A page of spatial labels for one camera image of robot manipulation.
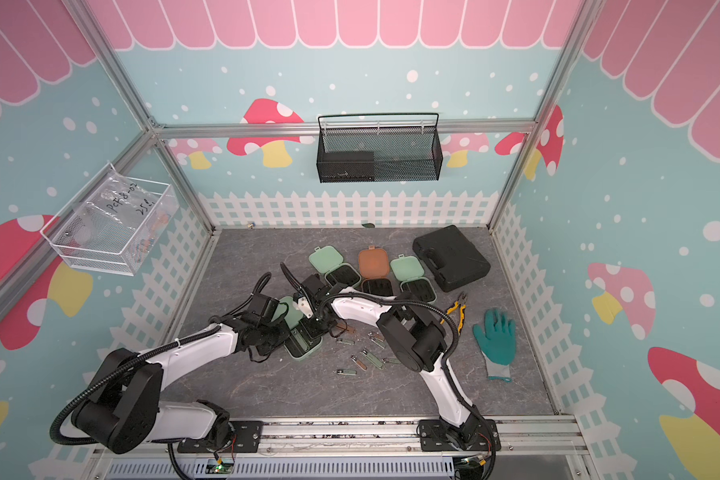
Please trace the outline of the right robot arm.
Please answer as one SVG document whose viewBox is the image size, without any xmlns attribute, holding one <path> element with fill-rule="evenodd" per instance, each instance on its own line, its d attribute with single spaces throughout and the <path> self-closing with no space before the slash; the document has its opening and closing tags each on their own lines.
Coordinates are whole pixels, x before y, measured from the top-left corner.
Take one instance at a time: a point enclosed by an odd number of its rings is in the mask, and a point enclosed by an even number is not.
<svg viewBox="0 0 720 480">
<path fill-rule="evenodd" d="M 501 450 L 495 422 L 483 417 L 451 369 L 459 333 L 447 313 L 408 293 L 378 296 L 342 284 L 329 285 L 317 275 L 303 281 L 289 272 L 284 275 L 295 289 L 296 307 L 312 332 L 326 334 L 339 322 L 348 321 L 375 326 L 396 359 L 421 376 L 439 415 L 438 420 L 424 424 L 433 427 L 433 433 L 420 428 L 422 440 L 439 440 L 462 451 Z"/>
</svg>

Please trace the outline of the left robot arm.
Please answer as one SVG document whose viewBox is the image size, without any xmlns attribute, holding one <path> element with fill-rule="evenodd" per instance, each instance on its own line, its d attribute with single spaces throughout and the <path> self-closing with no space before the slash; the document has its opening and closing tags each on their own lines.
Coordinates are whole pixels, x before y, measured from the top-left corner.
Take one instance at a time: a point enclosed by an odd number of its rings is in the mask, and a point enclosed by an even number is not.
<svg viewBox="0 0 720 480">
<path fill-rule="evenodd" d="M 191 335 L 142 352 L 110 352 L 88 387 L 52 421 L 50 439 L 64 446 L 100 444 L 115 454 L 143 443 L 182 440 L 209 451 L 228 448 L 235 429 L 226 409 L 208 400 L 181 403 L 161 395 L 175 381 L 232 354 L 269 358 L 290 335 L 278 306 L 278 300 L 253 293 Z"/>
</svg>

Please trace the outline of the brown nail clipper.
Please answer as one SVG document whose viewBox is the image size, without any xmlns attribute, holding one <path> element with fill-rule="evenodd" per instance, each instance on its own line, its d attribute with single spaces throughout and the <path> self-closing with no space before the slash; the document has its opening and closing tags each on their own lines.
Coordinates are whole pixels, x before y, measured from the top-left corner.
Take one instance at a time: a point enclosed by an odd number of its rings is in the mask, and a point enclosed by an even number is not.
<svg viewBox="0 0 720 480">
<path fill-rule="evenodd" d="M 338 329 L 340 332 L 348 333 L 348 334 L 355 334 L 356 329 L 349 325 L 337 325 L 336 329 Z"/>
</svg>

